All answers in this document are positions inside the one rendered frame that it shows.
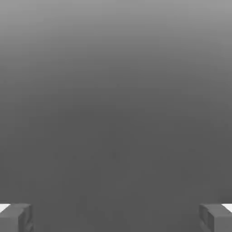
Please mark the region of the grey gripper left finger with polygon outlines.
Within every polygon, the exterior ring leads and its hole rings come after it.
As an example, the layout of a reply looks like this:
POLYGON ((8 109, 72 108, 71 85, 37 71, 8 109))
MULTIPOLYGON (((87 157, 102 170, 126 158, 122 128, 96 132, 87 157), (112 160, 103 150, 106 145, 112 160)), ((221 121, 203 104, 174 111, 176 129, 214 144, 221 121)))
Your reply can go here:
POLYGON ((0 203, 0 232, 34 232, 33 205, 0 203))

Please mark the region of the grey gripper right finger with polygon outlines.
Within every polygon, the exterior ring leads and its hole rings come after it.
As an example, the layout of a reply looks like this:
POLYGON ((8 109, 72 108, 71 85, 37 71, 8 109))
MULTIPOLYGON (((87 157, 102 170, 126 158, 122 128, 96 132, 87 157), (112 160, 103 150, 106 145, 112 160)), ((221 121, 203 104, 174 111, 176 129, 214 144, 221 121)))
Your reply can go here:
POLYGON ((202 232, 232 232, 232 203, 200 204, 202 232))

